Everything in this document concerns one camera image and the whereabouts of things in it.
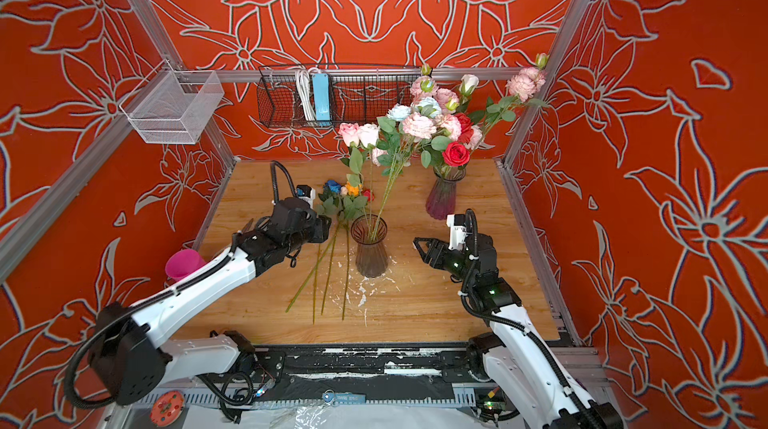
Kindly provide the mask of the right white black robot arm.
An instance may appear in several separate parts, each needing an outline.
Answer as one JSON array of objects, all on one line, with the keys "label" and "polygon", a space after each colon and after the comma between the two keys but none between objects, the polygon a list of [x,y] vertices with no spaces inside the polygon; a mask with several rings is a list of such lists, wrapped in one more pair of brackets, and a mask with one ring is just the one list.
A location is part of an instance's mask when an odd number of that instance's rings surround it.
[{"label": "right white black robot arm", "polygon": [[416,237],[422,261],[461,284],[464,309],[490,332],[470,340],[470,366],[503,391],[530,428],[621,428],[614,406],[599,403],[559,362],[501,276],[491,237],[451,249],[445,241]]}]

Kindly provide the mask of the small magenta rose stem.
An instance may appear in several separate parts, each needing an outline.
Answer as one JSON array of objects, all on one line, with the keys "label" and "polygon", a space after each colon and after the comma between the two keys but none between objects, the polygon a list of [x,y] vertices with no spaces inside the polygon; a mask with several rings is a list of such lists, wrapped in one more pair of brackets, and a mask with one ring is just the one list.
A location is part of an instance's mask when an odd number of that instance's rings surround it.
[{"label": "small magenta rose stem", "polygon": [[375,196],[370,188],[350,184],[346,184],[342,188],[341,195],[343,210],[340,216],[344,220],[347,247],[348,250],[351,250],[353,223],[358,218],[366,217],[371,213],[369,206]]}]

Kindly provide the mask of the white pink rose stem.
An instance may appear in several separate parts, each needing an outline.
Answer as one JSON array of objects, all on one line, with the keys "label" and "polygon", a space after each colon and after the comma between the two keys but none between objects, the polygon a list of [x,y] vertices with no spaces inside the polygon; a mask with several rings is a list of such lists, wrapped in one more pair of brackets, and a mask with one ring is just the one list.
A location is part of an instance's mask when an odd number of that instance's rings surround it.
[{"label": "white pink rose stem", "polygon": [[461,82],[458,86],[459,94],[459,107],[456,112],[463,112],[470,117],[473,123],[474,134],[471,141],[465,144],[470,151],[475,151],[482,141],[483,134],[480,128],[481,123],[484,121],[486,114],[484,110],[468,111],[469,103],[472,100],[473,94],[479,85],[479,78],[473,74],[465,74],[461,78]]}]

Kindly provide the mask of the pink double rose stem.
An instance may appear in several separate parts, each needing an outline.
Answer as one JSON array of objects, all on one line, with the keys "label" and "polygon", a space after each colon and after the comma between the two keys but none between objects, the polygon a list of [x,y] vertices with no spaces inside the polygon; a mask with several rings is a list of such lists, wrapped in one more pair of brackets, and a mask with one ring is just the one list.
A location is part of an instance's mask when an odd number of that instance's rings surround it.
[{"label": "pink double rose stem", "polygon": [[438,85],[428,64],[421,66],[420,76],[411,84],[410,93],[413,110],[431,119],[454,114],[460,106],[459,96],[454,91]]}]

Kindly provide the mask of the large pink peony stem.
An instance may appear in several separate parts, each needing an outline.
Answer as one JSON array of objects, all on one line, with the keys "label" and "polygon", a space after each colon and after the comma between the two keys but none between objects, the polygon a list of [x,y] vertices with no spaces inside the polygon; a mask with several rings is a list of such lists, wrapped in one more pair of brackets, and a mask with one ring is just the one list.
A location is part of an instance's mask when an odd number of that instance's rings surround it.
[{"label": "large pink peony stem", "polygon": [[441,115],[437,125],[451,141],[458,141],[463,132],[460,119],[454,114]]}]

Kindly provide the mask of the single pink rose stem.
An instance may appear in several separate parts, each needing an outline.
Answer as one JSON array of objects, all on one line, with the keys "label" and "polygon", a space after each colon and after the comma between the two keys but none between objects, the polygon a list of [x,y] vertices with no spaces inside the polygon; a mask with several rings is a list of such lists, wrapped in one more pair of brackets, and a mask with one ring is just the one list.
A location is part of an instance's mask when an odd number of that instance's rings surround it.
[{"label": "single pink rose stem", "polygon": [[349,149],[348,163],[347,163],[349,173],[347,174],[347,182],[345,183],[345,185],[350,184],[352,186],[360,186],[360,185],[363,186],[363,176],[362,178],[359,178],[359,174],[357,173],[357,170],[354,167],[354,163],[351,156],[351,153],[354,151],[354,147],[357,142],[357,131],[359,127],[360,126],[358,124],[352,124],[352,123],[342,123],[339,126],[339,134],[342,136],[343,142],[346,144],[347,148]]}]

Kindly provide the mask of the blue rose stem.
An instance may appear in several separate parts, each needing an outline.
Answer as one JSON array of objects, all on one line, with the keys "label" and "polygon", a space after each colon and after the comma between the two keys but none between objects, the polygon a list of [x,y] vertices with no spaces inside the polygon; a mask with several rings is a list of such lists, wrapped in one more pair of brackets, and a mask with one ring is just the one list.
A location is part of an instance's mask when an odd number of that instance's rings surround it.
[{"label": "blue rose stem", "polygon": [[342,186],[334,181],[327,180],[321,187],[320,192],[317,192],[317,198],[314,203],[313,209],[319,216],[325,216],[325,221],[329,227],[324,239],[319,243],[315,262],[308,270],[306,277],[296,289],[295,293],[289,300],[289,303],[285,309],[285,312],[289,312],[300,296],[305,292],[308,286],[311,286],[312,294],[312,321],[316,320],[317,314],[317,300],[318,300],[318,278],[321,264],[328,258],[328,254],[333,254],[331,246],[335,243],[335,237],[337,234],[333,232],[331,227],[339,221],[338,214],[340,212],[341,203],[341,190]]}]

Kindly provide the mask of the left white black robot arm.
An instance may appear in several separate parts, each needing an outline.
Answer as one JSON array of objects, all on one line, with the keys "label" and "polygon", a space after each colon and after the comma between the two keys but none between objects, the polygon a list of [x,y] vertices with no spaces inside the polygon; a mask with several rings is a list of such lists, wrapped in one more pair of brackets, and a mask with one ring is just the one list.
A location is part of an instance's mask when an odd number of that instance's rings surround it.
[{"label": "left white black robot arm", "polygon": [[306,244],[329,236],[331,220],[302,198],[273,205],[271,215],[233,233],[230,245],[201,269],[132,304],[112,303],[97,317],[93,335],[70,359],[63,379],[66,399],[76,408],[133,404],[157,386],[198,378],[227,404],[236,399],[212,378],[230,374],[252,382],[251,343],[240,333],[174,340],[193,317],[235,288],[284,261],[294,262]]}]

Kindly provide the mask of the purple ribbed glass vase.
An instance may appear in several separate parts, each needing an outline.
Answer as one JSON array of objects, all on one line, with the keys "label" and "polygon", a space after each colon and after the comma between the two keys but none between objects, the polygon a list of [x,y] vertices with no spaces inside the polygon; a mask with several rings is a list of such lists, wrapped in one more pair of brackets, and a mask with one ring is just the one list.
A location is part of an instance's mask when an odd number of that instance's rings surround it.
[{"label": "purple ribbed glass vase", "polygon": [[455,213],[457,200],[457,185],[466,176],[464,167],[446,166],[444,169],[433,170],[436,180],[427,197],[425,208],[433,219],[445,220]]}]

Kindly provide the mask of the brown ribbed glass vase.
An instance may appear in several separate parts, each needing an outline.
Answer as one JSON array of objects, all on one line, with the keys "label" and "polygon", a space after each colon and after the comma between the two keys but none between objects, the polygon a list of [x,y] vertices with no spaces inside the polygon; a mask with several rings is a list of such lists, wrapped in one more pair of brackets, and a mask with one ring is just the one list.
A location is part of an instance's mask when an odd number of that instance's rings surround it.
[{"label": "brown ribbed glass vase", "polygon": [[385,247],[387,223],[377,215],[360,216],[351,226],[352,239],[357,244],[355,264],[366,278],[382,276],[389,264]]}]

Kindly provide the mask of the orange rose stem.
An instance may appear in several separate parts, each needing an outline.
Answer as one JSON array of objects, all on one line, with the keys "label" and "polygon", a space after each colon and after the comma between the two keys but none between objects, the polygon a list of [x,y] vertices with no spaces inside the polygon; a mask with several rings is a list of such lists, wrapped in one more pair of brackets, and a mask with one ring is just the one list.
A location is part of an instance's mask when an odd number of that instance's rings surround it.
[{"label": "orange rose stem", "polygon": [[331,276],[336,267],[336,246],[339,236],[342,234],[346,253],[344,256],[343,292],[341,294],[341,318],[345,319],[351,272],[351,228],[352,223],[365,213],[368,198],[363,194],[361,186],[353,186],[350,183],[341,184],[331,179],[325,182],[319,198],[318,209],[320,213],[330,217],[332,221],[328,247],[321,253],[321,258],[325,258],[328,262],[328,269],[320,311],[321,313],[325,311]]}]

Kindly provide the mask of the pink rose bunch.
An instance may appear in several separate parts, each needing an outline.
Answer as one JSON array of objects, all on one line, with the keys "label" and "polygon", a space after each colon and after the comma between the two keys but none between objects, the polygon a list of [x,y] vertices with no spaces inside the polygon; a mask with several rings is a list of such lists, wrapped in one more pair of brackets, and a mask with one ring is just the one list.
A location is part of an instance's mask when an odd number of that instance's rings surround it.
[{"label": "pink rose bunch", "polygon": [[434,98],[425,97],[408,106],[397,104],[379,116],[372,126],[375,132],[366,142],[360,135],[368,159],[385,178],[378,196],[375,231],[383,225],[385,208],[404,170],[416,159],[424,168],[443,161],[441,153],[453,142],[447,116],[450,113],[445,114]]}]

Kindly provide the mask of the red rose stem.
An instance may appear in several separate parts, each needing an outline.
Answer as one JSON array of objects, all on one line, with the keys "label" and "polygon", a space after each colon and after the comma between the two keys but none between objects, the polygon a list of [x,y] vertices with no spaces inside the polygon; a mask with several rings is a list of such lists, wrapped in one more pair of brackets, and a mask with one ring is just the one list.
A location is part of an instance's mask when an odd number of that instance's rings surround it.
[{"label": "red rose stem", "polygon": [[465,144],[450,142],[444,150],[428,147],[421,156],[423,165],[432,167],[438,176],[455,179],[464,173],[471,159],[471,151]]},{"label": "red rose stem", "polygon": [[463,144],[467,144],[471,141],[471,138],[474,134],[472,120],[463,112],[456,112],[455,117],[460,124],[460,135],[457,141]]}]

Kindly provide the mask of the white cream rose stem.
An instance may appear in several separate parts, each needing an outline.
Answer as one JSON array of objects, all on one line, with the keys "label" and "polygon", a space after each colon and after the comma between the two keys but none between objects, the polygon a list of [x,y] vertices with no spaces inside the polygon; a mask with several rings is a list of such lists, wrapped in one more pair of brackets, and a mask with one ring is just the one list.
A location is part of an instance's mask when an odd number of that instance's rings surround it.
[{"label": "white cream rose stem", "polygon": [[[376,148],[379,139],[380,128],[373,123],[367,123],[358,128],[357,142],[354,147],[354,151],[351,153],[354,167],[359,174],[359,178],[362,178],[362,169],[365,159],[372,154],[372,151]],[[373,222],[373,214],[371,209],[365,210],[364,215],[364,228],[365,228],[365,241],[367,243],[373,243],[376,236],[377,229],[376,224]]]}]

